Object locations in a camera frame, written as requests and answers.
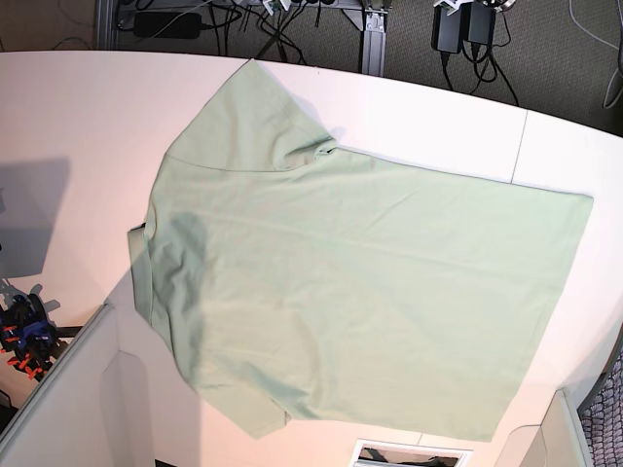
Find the light green polo T-shirt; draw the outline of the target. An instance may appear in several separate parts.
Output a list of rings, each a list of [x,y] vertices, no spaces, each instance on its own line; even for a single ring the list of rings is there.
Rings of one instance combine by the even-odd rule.
[[[165,152],[128,233],[135,307],[254,438],[297,419],[487,442],[592,207],[340,148],[251,61]]]

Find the black power adapter left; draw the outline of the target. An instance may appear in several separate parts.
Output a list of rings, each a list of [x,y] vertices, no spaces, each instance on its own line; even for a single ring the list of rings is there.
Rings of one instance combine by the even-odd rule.
[[[132,33],[141,39],[188,39],[200,37],[202,16],[196,13],[138,12],[134,17]]]

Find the black power brick pair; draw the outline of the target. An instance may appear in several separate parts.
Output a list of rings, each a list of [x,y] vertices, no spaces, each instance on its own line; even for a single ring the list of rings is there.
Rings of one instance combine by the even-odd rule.
[[[433,12],[434,51],[458,54],[464,42],[493,44],[496,11],[490,1],[436,1]]]

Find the grey left table divider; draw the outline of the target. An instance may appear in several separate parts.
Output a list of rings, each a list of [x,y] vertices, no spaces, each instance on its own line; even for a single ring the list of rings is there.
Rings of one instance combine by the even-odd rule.
[[[1,436],[1,464],[111,466],[100,384],[118,349],[116,312],[105,305],[53,364]]]

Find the grey table divider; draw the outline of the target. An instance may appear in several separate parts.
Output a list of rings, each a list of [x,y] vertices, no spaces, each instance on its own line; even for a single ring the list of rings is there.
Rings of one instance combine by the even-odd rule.
[[[53,364],[1,436],[1,464],[111,466],[100,384],[118,349],[116,312],[105,305]]]
[[[513,430],[495,467],[589,467],[593,466],[579,415],[558,390],[538,425]]]

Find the grey right table divider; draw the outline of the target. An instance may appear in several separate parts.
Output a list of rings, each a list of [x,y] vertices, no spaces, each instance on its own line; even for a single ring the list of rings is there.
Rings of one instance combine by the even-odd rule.
[[[538,425],[513,430],[495,467],[589,467],[593,466],[579,415],[558,390]]]

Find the aluminium frame post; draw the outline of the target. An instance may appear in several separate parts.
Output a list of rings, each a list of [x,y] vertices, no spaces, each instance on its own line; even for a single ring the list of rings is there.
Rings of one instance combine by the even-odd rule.
[[[343,14],[361,33],[360,73],[382,78],[385,75],[385,44],[389,9],[365,7]]]

